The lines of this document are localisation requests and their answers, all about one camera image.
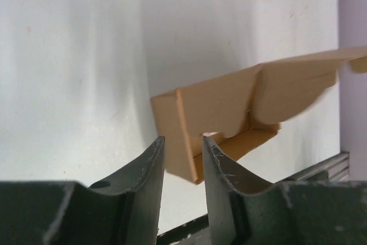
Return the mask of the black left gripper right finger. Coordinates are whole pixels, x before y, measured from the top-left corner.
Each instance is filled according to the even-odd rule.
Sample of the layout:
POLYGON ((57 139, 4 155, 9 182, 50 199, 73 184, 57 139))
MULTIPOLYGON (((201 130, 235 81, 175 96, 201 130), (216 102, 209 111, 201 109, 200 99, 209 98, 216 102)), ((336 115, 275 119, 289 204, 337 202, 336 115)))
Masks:
POLYGON ((202 141, 213 244, 365 244, 366 182, 266 181, 202 141))

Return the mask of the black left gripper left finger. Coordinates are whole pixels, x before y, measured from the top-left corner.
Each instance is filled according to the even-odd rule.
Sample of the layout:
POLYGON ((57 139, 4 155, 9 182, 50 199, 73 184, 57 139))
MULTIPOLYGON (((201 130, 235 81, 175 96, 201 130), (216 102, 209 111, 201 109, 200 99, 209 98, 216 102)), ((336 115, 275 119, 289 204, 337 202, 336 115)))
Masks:
POLYGON ((116 172, 77 181, 1 182, 2 244, 155 244, 165 139, 116 172))

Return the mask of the brown cardboard box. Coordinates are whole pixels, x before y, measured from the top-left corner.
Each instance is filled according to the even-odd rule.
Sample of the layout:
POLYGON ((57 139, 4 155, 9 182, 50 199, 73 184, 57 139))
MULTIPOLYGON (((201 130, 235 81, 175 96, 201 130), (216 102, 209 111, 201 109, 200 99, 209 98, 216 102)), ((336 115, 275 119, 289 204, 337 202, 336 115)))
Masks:
POLYGON ((282 122, 302 113, 334 86, 344 63, 355 73, 365 73, 366 48, 260 63, 152 97, 155 124, 166 140, 166 170, 201 183, 204 136, 239 160, 276 136, 282 122))

